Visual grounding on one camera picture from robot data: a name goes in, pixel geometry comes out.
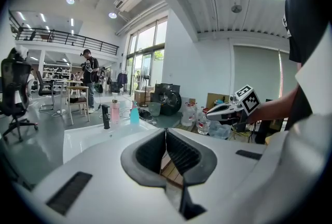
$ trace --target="pink bottle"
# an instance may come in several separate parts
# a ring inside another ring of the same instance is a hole
[[[118,124],[120,121],[120,103],[113,100],[110,108],[110,120],[113,124]]]

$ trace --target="railing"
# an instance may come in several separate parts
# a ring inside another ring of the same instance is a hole
[[[46,29],[36,29],[27,27],[17,27],[14,23],[15,19],[10,20],[10,27],[13,33],[13,37],[16,40],[33,40],[33,41],[45,41],[48,43],[66,44],[76,47],[82,47],[84,49],[106,52],[109,54],[117,54],[119,46],[106,43],[97,39],[80,36],[77,34],[71,34],[63,31],[49,31]]]

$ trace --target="black office chair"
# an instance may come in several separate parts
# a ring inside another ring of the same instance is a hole
[[[27,119],[18,120],[25,115],[29,106],[29,99],[26,93],[27,79],[31,66],[26,62],[14,59],[3,59],[1,62],[3,100],[0,103],[0,111],[7,116],[12,115],[13,119],[9,128],[2,135],[7,142],[7,134],[17,128],[19,141],[22,142],[20,127],[33,125],[38,130],[38,123],[30,123]]]
[[[37,70],[36,72],[37,72],[37,78],[38,78],[38,82],[39,82],[38,95],[39,96],[51,95],[52,101],[53,101],[53,104],[43,105],[43,106],[40,107],[39,110],[53,110],[54,109],[54,94],[56,93],[53,89],[54,88],[53,82],[45,83],[43,81],[43,78],[42,78],[42,75],[41,75],[40,71]],[[51,90],[43,90],[44,86],[49,86]]]

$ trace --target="gray floor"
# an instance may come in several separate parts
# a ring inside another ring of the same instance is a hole
[[[112,96],[112,94],[104,93],[101,96]],[[62,165],[64,130],[103,123],[103,120],[99,118],[101,109],[90,114],[90,122],[84,114],[80,114],[80,111],[74,112],[72,114],[74,125],[71,124],[68,114],[52,117],[51,115],[60,108],[60,96],[55,97],[54,110],[49,110],[48,113],[38,111],[41,105],[50,102],[50,98],[41,99],[38,94],[33,94],[33,100],[30,101],[28,107],[29,112],[23,118],[28,118],[30,122],[38,122],[38,131],[35,131],[34,127],[22,127],[23,142],[21,143],[15,136],[16,129],[7,135],[9,154],[20,173],[30,184],[37,184],[51,171]],[[67,105],[64,102],[65,99],[63,99],[63,108],[67,110]],[[94,106],[97,109],[98,103],[95,102]],[[131,98],[128,95],[125,101],[120,102],[120,108],[125,107],[131,108]],[[78,109],[78,106],[72,107],[72,111],[75,111],[76,108]],[[0,116],[1,134],[8,129],[11,120],[11,117]]]

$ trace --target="recessed light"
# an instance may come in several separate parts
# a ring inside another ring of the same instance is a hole
[[[111,19],[116,19],[116,14],[114,12],[111,12],[108,14],[108,16],[111,18]]]
[[[67,1],[67,3],[70,4],[70,5],[72,5],[72,4],[75,2],[75,0],[66,0],[66,1]]]
[[[21,12],[18,12],[18,14],[20,15],[21,19],[25,20],[25,17]]]
[[[40,13],[40,16],[41,16],[41,20],[43,20],[44,22],[46,22],[44,14]]]

